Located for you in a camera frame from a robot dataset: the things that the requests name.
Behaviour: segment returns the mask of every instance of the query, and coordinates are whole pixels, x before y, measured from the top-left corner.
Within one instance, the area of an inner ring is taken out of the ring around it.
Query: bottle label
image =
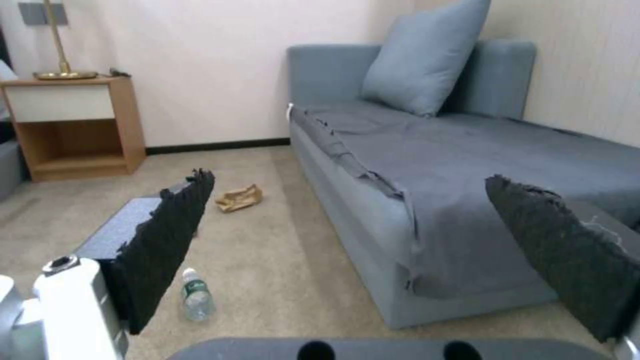
[[[182,298],[186,299],[189,297],[189,295],[193,294],[196,291],[206,291],[207,293],[209,292],[209,290],[207,289],[207,285],[204,283],[204,281],[191,280],[187,282],[182,288]]]

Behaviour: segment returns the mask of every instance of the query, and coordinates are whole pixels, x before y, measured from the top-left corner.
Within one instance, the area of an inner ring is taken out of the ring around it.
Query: bottle cap
[[[189,275],[196,275],[196,270],[193,270],[192,268],[184,269],[184,271],[182,272],[182,277],[187,277]]]

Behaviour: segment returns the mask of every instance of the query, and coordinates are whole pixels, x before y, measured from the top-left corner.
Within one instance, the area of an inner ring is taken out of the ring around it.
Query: light switch
[[[51,4],[51,10],[53,12],[53,17],[56,19],[56,23],[58,25],[69,25],[69,21],[67,20],[67,12],[65,11],[65,5],[62,3]]]
[[[44,14],[44,6],[38,3],[18,3],[22,21],[25,25],[46,25],[47,17]]]
[[[43,3],[18,3],[18,7],[20,8],[22,21],[24,21],[25,25],[49,25]],[[53,12],[53,16],[56,18],[56,23],[59,26],[68,25],[67,12],[65,11],[64,4],[51,4],[51,11]]]

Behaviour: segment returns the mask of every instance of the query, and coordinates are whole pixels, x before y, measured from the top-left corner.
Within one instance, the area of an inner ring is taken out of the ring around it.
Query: gray blanket
[[[539,281],[487,198],[484,179],[494,174],[591,202],[628,226],[640,219],[640,149],[506,119],[423,119],[369,102],[294,108],[291,118],[351,175],[404,200],[418,295]]]

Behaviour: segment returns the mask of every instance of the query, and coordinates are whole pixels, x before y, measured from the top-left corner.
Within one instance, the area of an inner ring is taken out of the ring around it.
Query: blue pillow
[[[364,79],[362,96],[435,116],[467,63],[490,5],[491,0],[459,0],[399,18]]]

